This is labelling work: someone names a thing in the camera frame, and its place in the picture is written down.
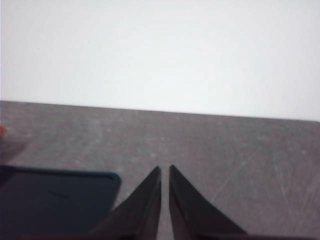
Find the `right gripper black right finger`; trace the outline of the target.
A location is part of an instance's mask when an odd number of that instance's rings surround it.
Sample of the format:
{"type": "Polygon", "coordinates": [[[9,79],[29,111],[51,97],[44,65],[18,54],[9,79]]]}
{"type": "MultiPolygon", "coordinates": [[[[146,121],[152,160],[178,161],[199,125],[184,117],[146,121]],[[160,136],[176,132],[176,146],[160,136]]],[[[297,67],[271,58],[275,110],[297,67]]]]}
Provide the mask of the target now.
{"type": "Polygon", "coordinates": [[[169,210],[176,240],[248,240],[249,234],[207,201],[174,165],[169,210]]]}

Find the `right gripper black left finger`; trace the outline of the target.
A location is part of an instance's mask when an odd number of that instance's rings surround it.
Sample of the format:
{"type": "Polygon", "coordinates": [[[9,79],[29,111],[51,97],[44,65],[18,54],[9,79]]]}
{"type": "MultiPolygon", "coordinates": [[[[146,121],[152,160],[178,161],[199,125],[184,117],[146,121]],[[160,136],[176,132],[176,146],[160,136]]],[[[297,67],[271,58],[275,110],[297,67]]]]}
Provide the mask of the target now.
{"type": "Polygon", "coordinates": [[[161,204],[161,169],[156,166],[125,201],[89,232],[86,239],[155,240],[161,204]]]}

